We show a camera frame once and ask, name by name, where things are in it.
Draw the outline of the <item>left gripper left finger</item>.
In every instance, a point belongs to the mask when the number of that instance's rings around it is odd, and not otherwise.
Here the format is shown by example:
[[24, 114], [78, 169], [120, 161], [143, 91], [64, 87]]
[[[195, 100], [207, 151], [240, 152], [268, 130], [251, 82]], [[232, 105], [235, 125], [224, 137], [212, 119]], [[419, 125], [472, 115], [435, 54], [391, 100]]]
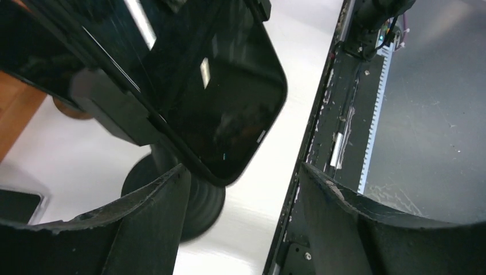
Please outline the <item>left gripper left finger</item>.
[[68, 221], [1, 222], [2, 274], [172, 274], [179, 244], [124, 235], [122, 225], [146, 196], [119, 198]]

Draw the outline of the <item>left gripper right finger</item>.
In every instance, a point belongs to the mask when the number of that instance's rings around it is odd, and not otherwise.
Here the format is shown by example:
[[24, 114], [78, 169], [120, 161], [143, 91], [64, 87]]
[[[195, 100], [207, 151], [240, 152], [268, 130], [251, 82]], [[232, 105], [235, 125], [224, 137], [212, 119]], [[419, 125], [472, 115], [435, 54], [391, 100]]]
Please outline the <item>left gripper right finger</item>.
[[317, 274], [484, 274], [485, 223], [419, 217], [302, 163], [300, 197]]

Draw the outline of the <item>black clamp stand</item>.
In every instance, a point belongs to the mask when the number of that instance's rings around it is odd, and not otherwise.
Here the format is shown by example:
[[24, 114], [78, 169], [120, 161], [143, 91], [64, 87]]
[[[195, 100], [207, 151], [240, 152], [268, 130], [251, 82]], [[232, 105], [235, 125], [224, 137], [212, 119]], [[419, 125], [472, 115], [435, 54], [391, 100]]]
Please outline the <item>black clamp stand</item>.
[[219, 219], [226, 191], [182, 166], [175, 149], [157, 129], [149, 110], [122, 91], [102, 70], [83, 69], [70, 84], [70, 94], [111, 135], [151, 152], [127, 175], [122, 197], [146, 196], [124, 220], [122, 231], [144, 241], [175, 243], [205, 234]]

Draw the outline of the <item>black phone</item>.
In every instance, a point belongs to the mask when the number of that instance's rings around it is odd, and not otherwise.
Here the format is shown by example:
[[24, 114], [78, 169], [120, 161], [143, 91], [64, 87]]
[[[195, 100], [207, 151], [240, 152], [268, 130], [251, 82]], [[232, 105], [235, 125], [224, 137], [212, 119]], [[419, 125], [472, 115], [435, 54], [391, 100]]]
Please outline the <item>black phone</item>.
[[287, 98], [270, 1], [2, 1], [1, 70], [223, 187]]

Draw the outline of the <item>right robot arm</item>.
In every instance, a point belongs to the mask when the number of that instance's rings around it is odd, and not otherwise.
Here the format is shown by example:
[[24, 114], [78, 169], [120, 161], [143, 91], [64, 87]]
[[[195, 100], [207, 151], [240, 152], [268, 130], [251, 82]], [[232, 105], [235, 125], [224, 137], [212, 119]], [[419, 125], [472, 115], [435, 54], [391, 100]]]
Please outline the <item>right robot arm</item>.
[[363, 61], [371, 60], [378, 50], [391, 42], [398, 17], [409, 10], [415, 2], [356, 1], [348, 35], [344, 40], [344, 50]]

